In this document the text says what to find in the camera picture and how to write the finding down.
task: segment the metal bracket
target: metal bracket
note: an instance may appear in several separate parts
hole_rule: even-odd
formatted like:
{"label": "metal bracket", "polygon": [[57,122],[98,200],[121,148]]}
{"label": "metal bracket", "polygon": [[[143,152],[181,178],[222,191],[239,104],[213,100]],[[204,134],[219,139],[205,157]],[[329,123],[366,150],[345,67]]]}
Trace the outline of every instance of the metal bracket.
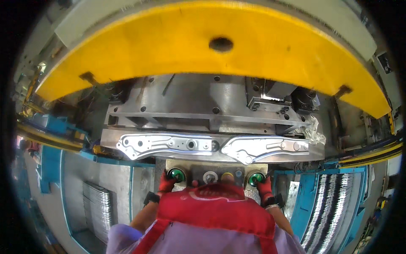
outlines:
{"label": "metal bracket", "polygon": [[307,155],[309,141],[280,136],[235,137],[223,146],[221,152],[248,165],[276,154]]}
{"label": "metal bracket", "polygon": [[211,155],[210,136],[180,135],[166,133],[126,134],[116,144],[131,160],[147,157],[159,152],[186,155]]}

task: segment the worker's right hand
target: worker's right hand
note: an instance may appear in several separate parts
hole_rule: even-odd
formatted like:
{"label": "worker's right hand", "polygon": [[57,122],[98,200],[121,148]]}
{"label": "worker's right hand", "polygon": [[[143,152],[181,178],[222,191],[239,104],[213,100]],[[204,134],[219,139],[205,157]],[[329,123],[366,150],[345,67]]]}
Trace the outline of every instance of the worker's right hand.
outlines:
{"label": "worker's right hand", "polygon": [[171,192],[173,187],[175,186],[176,179],[168,179],[166,176],[165,170],[162,172],[161,175],[161,182],[159,183],[158,192],[167,193]]}
{"label": "worker's right hand", "polygon": [[257,185],[259,196],[261,197],[261,203],[264,203],[268,198],[273,197],[271,177],[268,176],[264,182],[259,182]]}

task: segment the bolt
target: bolt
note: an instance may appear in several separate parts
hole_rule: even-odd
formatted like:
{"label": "bolt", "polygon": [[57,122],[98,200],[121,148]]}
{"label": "bolt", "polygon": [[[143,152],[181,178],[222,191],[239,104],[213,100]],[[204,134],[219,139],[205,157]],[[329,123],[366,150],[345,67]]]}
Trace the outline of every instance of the bolt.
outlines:
{"label": "bolt", "polygon": [[218,107],[214,107],[213,113],[217,115],[218,113],[220,113],[220,109]]}

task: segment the hole in metal part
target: hole in metal part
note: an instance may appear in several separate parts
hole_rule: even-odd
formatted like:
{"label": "hole in metal part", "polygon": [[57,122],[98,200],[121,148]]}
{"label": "hole in metal part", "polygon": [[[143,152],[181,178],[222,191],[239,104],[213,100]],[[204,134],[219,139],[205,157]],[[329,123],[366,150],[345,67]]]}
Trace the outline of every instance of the hole in metal part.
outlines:
{"label": "hole in metal part", "polygon": [[218,107],[214,107],[213,113],[217,115],[218,113],[220,113],[220,109]]}
{"label": "hole in metal part", "polygon": [[224,37],[217,37],[209,42],[209,48],[221,53],[230,51],[233,46],[233,42],[230,39]]}

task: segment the stack of metal parts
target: stack of metal parts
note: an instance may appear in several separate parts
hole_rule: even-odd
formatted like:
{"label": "stack of metal parts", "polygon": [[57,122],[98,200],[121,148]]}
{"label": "stack of metal parts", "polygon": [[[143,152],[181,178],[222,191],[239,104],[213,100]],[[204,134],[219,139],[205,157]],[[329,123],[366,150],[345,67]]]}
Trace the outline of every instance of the stack of metal parts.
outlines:
{"label": "stack of metal parts", "polygon": [[353,174],[321,175],[316,200],[302,239],[307,253],[327,253],[341,227],[352,190]]}
{"label": "stack of metal parts", "polygon": [[91,182],[84,182],[83,203],[89,230],[107,244],[108,232],[112,226],[110,191]]}

